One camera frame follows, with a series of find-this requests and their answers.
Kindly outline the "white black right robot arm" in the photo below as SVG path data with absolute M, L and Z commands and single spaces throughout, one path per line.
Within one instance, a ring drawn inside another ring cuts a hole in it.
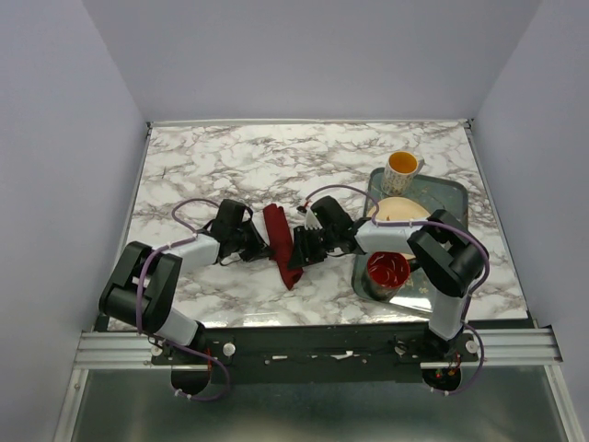
M 372 217 L 352 221 L 346 216 L 319 228 L 297 227 L 287 268 L 323 262 L 335 249 L 355 255 L 397 252 L 414 256 L 435 288 L 424 352 L 436 361 L 455 352 L 468 311 L 467 297 L 490 273 L 486 248 L 456 218 L 440 209 L 409 221 Z

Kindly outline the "dark red cloth napkin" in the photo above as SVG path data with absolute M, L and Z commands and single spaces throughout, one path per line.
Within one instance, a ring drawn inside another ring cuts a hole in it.
M 275 261 L 286 289 L 292 290 L 303 276 L 303 269 L 290 270 L 288 268 L 294 243 L 284 210 L 277 204 L 269 204 L 262 213 L 272 250 L 271 259 Z

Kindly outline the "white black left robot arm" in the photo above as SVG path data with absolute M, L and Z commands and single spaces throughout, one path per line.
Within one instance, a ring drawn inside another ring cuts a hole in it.
M 140 333 L 173 342 L 172 352 L 181 362 L 195 363 L 203 355 L 204 326 L 172 307 L 178 281 L 233 254 L 252 262 L 271 257 L 272 250 L 249 219 L 235 224 L 213 220 L 188 238 L 157 248 L 133 241 L 123 249 L 98 309 Z

